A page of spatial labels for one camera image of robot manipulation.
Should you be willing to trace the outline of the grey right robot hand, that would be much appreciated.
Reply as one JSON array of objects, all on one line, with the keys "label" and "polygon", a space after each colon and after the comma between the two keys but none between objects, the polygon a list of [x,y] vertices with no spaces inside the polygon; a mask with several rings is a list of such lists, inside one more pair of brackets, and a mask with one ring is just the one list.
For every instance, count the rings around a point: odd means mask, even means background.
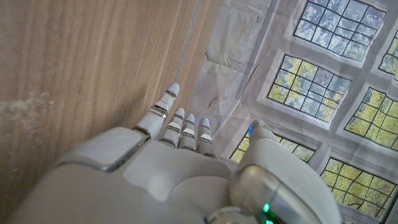
[{"label": "grey right robot hand", "polygon": [[132,128],[112,128],[60,158],[9,223],[340,223],[329,188],[252,124],[235,170],[216,158],[208,119],[173,104],[171,84]]}]

